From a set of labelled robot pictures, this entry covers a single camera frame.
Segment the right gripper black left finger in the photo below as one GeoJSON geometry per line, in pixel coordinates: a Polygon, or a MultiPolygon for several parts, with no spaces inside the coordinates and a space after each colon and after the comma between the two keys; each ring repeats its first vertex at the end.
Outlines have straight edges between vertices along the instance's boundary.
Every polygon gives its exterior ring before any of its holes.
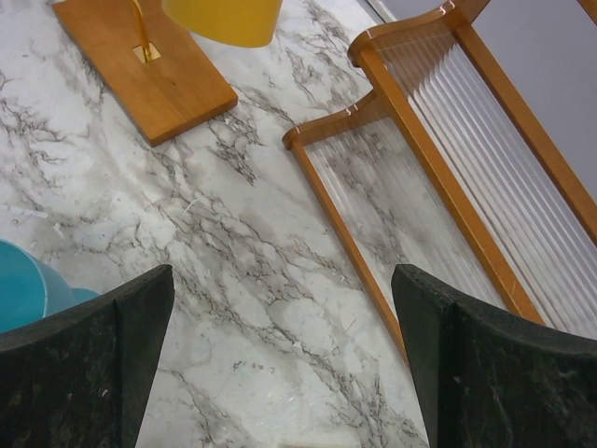
{"type": "Polygon", "coordinates": [[[173,307],[162,264],[2,333],[2,446],[133,447],[173,307]]]}

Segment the blue plastic goblet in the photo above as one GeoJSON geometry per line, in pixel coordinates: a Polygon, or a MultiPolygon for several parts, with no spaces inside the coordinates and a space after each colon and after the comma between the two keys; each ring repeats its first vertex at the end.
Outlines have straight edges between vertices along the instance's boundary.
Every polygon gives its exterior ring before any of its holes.
{"type": "Polygon", "coordinates": [[[1,241],[1,332],[58,314],[98,293],[70,287],[45,263],[11,242],[1,241]]]}

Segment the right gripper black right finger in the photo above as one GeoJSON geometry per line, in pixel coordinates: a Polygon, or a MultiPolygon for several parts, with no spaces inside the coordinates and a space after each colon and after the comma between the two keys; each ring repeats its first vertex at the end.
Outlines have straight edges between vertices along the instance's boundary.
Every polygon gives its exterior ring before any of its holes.
{"type": "Polygon", "coordinates": [[[593,447],[596,342],[473,298],[412,264],[392,294],[432,447],[593,447]]]}

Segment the yellow plastic goblet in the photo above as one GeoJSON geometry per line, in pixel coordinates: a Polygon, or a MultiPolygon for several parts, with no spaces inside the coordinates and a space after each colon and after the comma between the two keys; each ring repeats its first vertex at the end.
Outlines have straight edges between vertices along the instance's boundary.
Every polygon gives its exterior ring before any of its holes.
{"type": "Polygon", "coordinates": [[[281,0],[163,0],[165,14],[190,32],[222,44],[262,48],[270,44],[281,0]]]}

